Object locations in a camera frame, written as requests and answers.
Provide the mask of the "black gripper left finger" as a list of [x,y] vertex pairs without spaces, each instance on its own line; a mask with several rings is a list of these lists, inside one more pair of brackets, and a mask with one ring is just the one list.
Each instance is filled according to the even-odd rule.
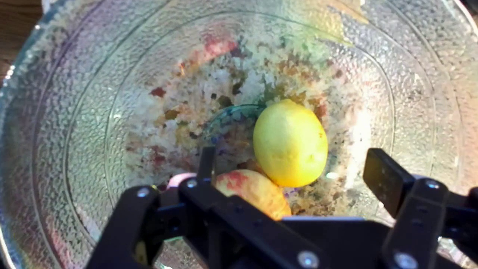
[[211,187],[214,150],[200,154],[198,174],[179,187],[123,192],[86,269],[152,269],[167,239],[182,236],[208,269],[318,269],[319,250],[237,196]]

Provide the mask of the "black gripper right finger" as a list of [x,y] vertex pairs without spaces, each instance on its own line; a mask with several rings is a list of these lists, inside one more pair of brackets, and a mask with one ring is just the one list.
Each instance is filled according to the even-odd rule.
[[380,148],[368,148],[362,181],[394,218],[380,247],[385,269],[459,269],[437,254],[439,239],[478,262],[478,189],[465,196],[433,178],[413,177]]

